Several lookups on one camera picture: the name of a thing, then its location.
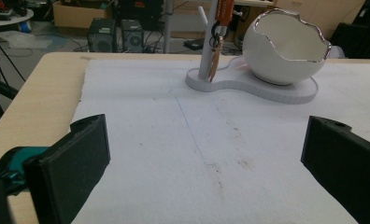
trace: bowl rim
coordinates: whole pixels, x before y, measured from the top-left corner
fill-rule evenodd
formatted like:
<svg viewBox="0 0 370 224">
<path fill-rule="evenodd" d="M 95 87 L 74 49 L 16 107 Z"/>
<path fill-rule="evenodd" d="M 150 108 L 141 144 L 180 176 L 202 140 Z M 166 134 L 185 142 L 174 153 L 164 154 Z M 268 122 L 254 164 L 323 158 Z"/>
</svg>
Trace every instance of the bowl rim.
<svg viewBox="0 0 370 224">
<path fill-rule="evenodd" d="M 306 26 L 309 26 L 311 28 L 313 28 L 315 31 L 317 31 L 317 34 L 319 35 L 319 38 L 320 38 L 320 41 L 327 46 L 327 50 L 324 54 L 324 56 L 319 60 L 319 61 L 314 61 L 314 60 L 308 60 L 308 59 L 286 59 L 284 58 L 279 52 L 278 50 L 276 49 L 276 46 L 275 44 L 270 40 L 270 38 L 263 34 L 263 33 L 260 33 L 256 30 L 257 26 L 258 26 L 258 23 L 260 22 L 261 18 L 269 15 L 269 14 L 285 14 L 285 15 L 288 15 L 288 16 L 292 16 L 294 18 L 296 18 L 299 22 L 301 22 L 303 25 L 306 25 Z M 331 47 L 332 47 L 332 44 L 331 42 L 329 42 L 328 40 L 326 40 L 324 38 L 324 36 L 322 35 L 322 32 L 321 30 L 319 29 L 319 27 L 317 27 L 316 25 L 314 24 L 311 24 L 307 21 L 303 21 L 301 19 L 301 16 L 300 16 L 300 13 L 297 12 L 297 11 L 293 11 L 293 10 L 288 10 L 288 9 L 281 9 L 281 8 L 274 8 L 274 9 L 271 9 L 271 10 L 268 10 L 266 12 L 264 12 L 263 14 L 259 15 L 256 19 L 255 19 L 255 22 L 252 24 L 252 29 L 253 31 L 256 33 L 256 34 L 259 34 L 259 35 L 263 35 L 266 37 L 266 39 L 270 42 L 270 44 L 272 45 L 273 49 L 275 49 L 275 51 L 278 53 L 278 55 L 280 55 L 280 57 L 286 61 L 297 61 L 297 62 L 310 62 L 310 63 L 323 63 L 325 62 L 327 59 L 328 59 L 328 56 L 330 55 L 330 52 L 331 52 Z"/>
</svg>

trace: white foam sheet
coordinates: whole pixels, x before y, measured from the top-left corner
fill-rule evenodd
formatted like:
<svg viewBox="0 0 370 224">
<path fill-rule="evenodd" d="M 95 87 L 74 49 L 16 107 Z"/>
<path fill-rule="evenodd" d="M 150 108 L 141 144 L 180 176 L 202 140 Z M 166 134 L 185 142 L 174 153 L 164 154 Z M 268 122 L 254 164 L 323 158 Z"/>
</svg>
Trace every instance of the white foam sheet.
<svg viewBox="0 0 370 224">
<path fill-rule="evenodd" d="M 356 223 L 300 159 L 310 115 L 370 141 L 370 64 L 327 63 L 304 105 L 192 90 L 197 66 L 90 62 L 74 120 L 106 114 L 111 161 L 74 223 Z"/>
</svg>

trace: white ceramic bowl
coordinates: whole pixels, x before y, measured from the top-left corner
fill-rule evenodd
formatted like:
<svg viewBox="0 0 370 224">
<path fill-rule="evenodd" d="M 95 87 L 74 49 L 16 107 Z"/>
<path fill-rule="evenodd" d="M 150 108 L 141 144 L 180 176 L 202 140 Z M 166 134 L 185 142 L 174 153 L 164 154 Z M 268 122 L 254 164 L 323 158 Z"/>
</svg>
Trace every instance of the white ceramic bowl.
<svg viewBox="0 0 370 224">
<path fill-rule="evenodd" d="M 269 83 L 290 85 L 317 73 L 331 44 L 318 27 L 300 19 L 299 13 L 273 9 L 248 28 L 243 56 L 252 73 Z"/>
</svg>

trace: desk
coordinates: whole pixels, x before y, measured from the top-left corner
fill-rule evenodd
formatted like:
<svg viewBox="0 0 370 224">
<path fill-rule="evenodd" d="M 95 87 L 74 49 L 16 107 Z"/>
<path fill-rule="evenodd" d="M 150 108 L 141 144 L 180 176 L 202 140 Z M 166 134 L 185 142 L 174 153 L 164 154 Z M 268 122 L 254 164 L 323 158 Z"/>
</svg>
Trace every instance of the desk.
<svg viewBox="0 0 370 224">
<path fill-rule="evenodd" d="M 45 55 L 0 120 L 0 158 L 17 146 L 51 146 L 69 128 L 91 59 L 200 61 L 198 55 L 51 53 Z M 232 57 L 222 56 L 222 61 Z M 329 63 L 370 63 L 332 60 Z M 31 196 L 10 197 L 18 223 L 37 223 Z"/>
</svg>

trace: white holder stand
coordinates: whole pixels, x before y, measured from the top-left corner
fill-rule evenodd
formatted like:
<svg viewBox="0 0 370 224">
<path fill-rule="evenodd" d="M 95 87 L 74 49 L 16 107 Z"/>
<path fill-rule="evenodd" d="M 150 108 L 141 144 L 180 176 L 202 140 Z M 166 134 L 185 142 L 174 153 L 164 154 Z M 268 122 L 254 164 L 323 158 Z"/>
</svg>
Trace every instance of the white holder stand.
<svg viewBox="0 0 370 224">
<path fill-rule="evenodd" d="M 188 71 L 185 79 L 186 84 L 194 90 L 205 92 L 224 89 L 246 91 L 266 100 L 289 105 L 300 105 L 312 101 L 319 90 L 318 84 L 313 78 L 288 86 L 270 84 L 254 76 L 243 57 L 234 58 L 225 67 L 218 69 L 213 81 L 209 81 L 208 73 L 213 55 L 209 42 L 212 36 L 212 26 L 216 22 L 217 4 L 218 0 L 211 1 L 200 68 Z"/>
</svg>

